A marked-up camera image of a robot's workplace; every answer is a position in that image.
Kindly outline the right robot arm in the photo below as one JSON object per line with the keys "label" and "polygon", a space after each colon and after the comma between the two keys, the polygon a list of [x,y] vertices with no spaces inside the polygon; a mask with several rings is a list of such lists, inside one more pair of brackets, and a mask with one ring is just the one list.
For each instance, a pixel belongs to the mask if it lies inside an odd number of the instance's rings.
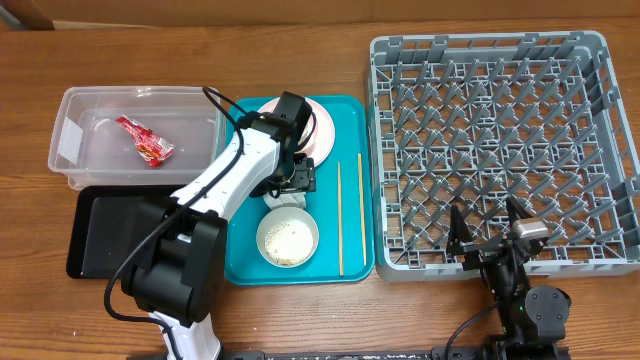
{"label": "right robot arm", "polygon": [[476,244],[464,217],[451,207],[446,251],[462,256],[465,271],[477,270],[490,290],[494,304],[460,325],[448,339],[443,352],[453,359],[459,334],[480,318],[497,311],[503,333],[485,338],[482,347],[463,352],[464,359],[568,359],[569,351],[557,346],[566,336],[571,298],[563,290],[530,284],[524,264],[538,255],[549,240],[549,229],[537,216],[510,196],[506,199],[509,232],[483,244]]}

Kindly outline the clear plastic bin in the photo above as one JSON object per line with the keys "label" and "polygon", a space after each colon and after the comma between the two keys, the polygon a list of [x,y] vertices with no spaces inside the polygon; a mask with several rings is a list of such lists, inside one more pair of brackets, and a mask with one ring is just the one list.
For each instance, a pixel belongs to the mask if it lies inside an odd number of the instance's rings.
{"label": "clear plastic bin", "polygon": [[[116,119],[126,116],[175,146],[151,167]],[[225,148],[229,123],[192,86],[72,87],[61,100],[48,167],[69,186],[180,185],[199,176]]]}

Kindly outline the pink plate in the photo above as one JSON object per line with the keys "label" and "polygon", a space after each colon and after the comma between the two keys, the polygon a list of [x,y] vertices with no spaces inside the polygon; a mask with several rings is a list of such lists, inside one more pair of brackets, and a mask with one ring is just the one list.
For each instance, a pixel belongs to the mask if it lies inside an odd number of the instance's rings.
{"label": "pink plate", "polygon": [[319,167],[329,157],[334,146],[335,125],[325,107],[310,97],[305,97],[305,101],[311,106],[313,113],[299,141],[303,147],[296,154],[304,154],[314,161],[315,167]]}

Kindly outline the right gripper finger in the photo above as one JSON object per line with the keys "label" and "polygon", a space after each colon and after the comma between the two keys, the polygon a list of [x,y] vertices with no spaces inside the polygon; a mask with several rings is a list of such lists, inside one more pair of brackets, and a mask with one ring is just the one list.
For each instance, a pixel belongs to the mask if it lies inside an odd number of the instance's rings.
{"label": "right gripper finger", "polygon": [[473,242],[473,237],[468,229],[468,226],[462,216],[459,208],[456,205],[451,206],[450,211],[450,229],[449,229],[449,245],[462,245],[470,244]]}
{"label": "right gripper finger", "polygon": [[518,220],[532,218],[532,215],[516,200],[514,196],[509,196],[505,200],[508,221],[515,223]]}

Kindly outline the rice leftovers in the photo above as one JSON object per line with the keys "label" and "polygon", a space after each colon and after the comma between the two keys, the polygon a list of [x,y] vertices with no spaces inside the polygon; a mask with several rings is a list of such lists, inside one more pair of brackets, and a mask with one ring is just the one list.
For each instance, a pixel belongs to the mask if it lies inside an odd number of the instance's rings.
{"label": "rice leftovers", "polygon": [[267,255],[278,265],[301,264],[311,254],[314,238],[311,229],[300,220],[280,221],[266,233]]}

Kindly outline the white napkin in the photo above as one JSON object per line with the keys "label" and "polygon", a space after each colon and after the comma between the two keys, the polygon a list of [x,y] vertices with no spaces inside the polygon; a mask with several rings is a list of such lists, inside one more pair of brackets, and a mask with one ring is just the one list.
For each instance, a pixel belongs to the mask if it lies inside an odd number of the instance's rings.
{"label": "white napkin", "polygon": [[271,210],[275,210],[281,207],[297,207],[300,209],[306,208],[306,198],[304,192],[280,194],[276,198],[272,197],[270,194],[265,194],[263,196],[263,200]]}

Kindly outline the black tray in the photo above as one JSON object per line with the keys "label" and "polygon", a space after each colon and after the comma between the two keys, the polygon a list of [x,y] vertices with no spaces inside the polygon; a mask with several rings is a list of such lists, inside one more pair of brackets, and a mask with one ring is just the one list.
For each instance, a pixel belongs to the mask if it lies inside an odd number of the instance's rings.
{"label": "black tray", "polygon": [[66,263],[72,279],[110,278],[131,251],[130,234],[139,204],[169,196],[177,185],[89,186],[78,196]]}

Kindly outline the teal serving tray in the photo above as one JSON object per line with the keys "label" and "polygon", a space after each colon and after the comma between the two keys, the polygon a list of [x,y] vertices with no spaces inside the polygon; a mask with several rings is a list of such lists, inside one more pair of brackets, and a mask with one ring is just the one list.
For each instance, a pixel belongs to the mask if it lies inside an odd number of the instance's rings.
{"label": "teal serving tray", "polygon": [[[269,213],[261,198],[248,198],[229,225],[225,276],[236,285],[291,285],[356,282],[375,265],[372,189],[366,115],[363,105],[349,95],[313,96],[326,108],[335,125],[336,139],[329,157],[316,170],[316,191],[306,195],[306,211],[319,229],[319,244],[310,260],[294,268],[267,262],[258,250],[259,223]],[[363,265],[357,154],[362,154],[367,265]],[[339,275],[337,163],[341,164],[344,276]]]}

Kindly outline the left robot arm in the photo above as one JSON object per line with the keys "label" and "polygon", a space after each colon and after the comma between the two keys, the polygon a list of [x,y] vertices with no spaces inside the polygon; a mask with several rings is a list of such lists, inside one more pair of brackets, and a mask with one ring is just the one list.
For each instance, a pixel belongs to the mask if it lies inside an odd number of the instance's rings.
{"label": "left robot arm", "polygon": [[167,358],[217,359],[211,303],[224,281],[231,218],[248,197],[308,192],[297,183],[310,161],[299,141],[316,116],[295,110],[249,111],[234,121],[229,146],[194,181],[168,197],[150,198],[137,214],[132,249],[111,278],[143,310],[139,321],[161,329]]}

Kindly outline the red snack wrapper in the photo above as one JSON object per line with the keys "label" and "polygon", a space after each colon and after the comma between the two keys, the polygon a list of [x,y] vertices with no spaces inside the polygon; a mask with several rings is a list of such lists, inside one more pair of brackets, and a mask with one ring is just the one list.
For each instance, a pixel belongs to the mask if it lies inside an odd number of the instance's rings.
{"label": "red snack wrapper", "polygon": [[131,135],[136,150],[150,167],[160,167],[173,155],[175,145],[143,124],[127,116],[120,116],[116,122]]}

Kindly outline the grey dishwasher rack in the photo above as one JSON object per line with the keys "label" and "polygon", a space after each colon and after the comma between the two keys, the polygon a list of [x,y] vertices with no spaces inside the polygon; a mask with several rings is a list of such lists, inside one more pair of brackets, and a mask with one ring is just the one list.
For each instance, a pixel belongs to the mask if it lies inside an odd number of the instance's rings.
{"label": "grey dishwasher rack", "polygon": [[510,197],[550,232],[530,274],[638,269],[639,157],[600,33],[381,36],[367,93],[381,278],[465,279],[451,208],[480,244]]}

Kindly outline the grey bowl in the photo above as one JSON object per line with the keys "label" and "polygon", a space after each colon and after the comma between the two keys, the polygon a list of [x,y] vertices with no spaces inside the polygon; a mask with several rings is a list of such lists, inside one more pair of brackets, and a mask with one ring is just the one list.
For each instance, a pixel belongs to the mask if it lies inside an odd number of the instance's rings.
{"label": "grey bowl", "polygon": [[[266,253],[264,241],[267,231],[277,224],[280,221],[286,220],[300,220],[304,222],[312,231],[314,238],[314,247],[311,254],[305,259],[304,262],[295,266],[281,266],[276,264]],[[258,246],[258,250],[263,258],[269,262],[270,264],[280,267],[280,268],[294,268],[301,266],[305,262],[311,259],[314,255],[318,244],[319,244],[319,229],[315,222],[315,220],[311,217],[309,213],[305,210],[297,208],[297,207],[281,207],[275,210],[270,211],[260,222],[256,234],[256,244]]]}

